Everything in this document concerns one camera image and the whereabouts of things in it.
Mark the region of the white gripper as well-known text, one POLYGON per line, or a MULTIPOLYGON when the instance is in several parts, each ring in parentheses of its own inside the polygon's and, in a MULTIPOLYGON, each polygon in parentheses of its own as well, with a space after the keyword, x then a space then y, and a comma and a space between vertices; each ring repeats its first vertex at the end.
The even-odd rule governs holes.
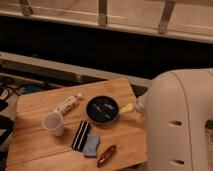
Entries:
MULTIPOLYGON (((147 94, 143 94, 143 95, 139 96, 135 101, 135 109, 141 115, 143 115, 146 111, 146 97, 147 97, 147 94)), ((128 112, 132 112, 133 110, 134 110, 134 104, 129 103, 126 106, 122 107, 119 110, 119 113, 124 114, 124 113, 128 113, 128 112)))

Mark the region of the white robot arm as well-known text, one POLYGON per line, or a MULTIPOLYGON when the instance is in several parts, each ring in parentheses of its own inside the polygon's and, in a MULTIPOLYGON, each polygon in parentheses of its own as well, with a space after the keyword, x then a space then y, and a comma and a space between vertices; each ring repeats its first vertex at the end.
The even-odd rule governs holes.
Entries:
POLYGON ((147 171, 210 171, 205 128, 213 121, 213 68, 158 75, 136 110, 145 117, 147 171))

